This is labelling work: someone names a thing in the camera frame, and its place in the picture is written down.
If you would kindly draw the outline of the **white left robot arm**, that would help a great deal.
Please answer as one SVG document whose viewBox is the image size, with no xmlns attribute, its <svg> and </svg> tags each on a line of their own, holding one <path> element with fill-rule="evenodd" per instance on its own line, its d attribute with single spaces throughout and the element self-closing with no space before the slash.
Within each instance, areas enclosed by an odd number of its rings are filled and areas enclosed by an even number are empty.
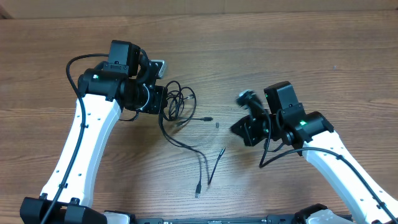
<svg viewBox="0 0 398 224">
<path fill-rule="evenodd" d="M 85 70 L 77 82 L 73 123 L 57 165 L 39 197 L 26 197 L 24 223 L 134 223 L 126 212 L 92 209 L 95 180 L 106 143 L 124 110 L 159 114 L 167 88 L 157 86 L 167 64 L 144 49 L 113 40 L 105 60 Z"/>
</svg>

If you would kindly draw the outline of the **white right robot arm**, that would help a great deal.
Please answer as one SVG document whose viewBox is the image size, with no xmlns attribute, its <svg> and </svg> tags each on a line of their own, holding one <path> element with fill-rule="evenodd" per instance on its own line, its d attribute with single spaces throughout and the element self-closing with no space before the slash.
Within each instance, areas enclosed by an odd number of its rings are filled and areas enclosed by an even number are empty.
<svg viewBox="0 0 398 224">
<path fill-rule="evenodd" d="M 364 170 L 345 147 L 333 125 L 319 112 L 306 113 L 293 85 L 280 82 L 264 89 L 268 108 L 252 90 L 236 100 L 249 114 L 230 128 L 246 146 L 264 143 L 267 154 L 271 141 L 291 149 L 270 159 L 261 157 L 259 167 L 290 154 L 302 156 L 327 180 L 348 207 L 356 223 L 397 223 L 397 200 Z"/>
</svg>

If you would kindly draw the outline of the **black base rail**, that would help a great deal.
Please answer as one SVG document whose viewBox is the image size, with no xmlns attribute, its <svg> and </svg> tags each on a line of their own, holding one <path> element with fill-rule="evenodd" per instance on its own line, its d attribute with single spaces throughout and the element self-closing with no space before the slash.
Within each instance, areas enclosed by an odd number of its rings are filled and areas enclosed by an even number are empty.
<svg viewBox="0 0 398 224">
<path fill-rule="evenodd" d="M 267 215 L 265 217 L 245 218 L 187 218 L 187 219 L 162 219 L 162 218 L 135 218 L 135 224 L 263 224 L 263 223 L 292 223 L 293 214 Z"/>
</svg>

